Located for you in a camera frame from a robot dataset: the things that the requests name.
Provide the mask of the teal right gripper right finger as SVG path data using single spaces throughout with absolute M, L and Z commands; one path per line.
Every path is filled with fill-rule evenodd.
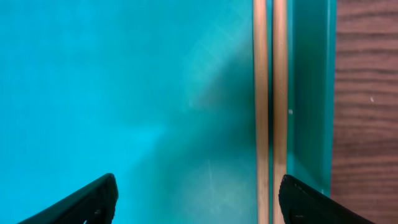
M 287 224 L 373 224 L 292 175 L 282 178 L 279 205 Z

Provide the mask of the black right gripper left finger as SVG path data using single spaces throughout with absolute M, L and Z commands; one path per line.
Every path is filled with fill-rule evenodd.
M 107 173 L 20 224 L 112 224 L 118 196 Z

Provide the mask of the wooden chopstick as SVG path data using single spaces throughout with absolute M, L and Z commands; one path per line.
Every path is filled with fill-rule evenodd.
M 257 222 L 269 224 L 269 123 L 266 0 L 253 0 Z
M 288 50 L 287 1 L 273 1 L 273 102 L 274 102 L 274 196 L 273 223 L 284 224 L 279 188 L 287 171 Z

